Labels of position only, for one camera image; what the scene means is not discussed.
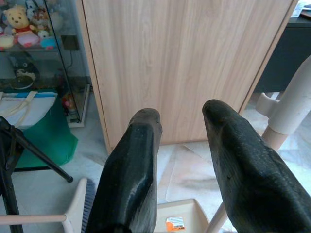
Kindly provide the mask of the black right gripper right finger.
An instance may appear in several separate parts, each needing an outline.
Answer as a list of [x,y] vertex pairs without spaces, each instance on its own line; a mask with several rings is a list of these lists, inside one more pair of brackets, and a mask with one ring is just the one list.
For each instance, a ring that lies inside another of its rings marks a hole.
[[311,197],[279,154],[223,101],[202,108],[214,172],[240,233],[308,233]]

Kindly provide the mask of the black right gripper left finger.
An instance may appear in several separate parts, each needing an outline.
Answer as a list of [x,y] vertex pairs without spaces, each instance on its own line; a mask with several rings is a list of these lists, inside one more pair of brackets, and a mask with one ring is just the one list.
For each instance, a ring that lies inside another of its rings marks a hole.
[[90,210],[88,233],[152,233],[157,219],[160,114],[137,111],[109,155]]

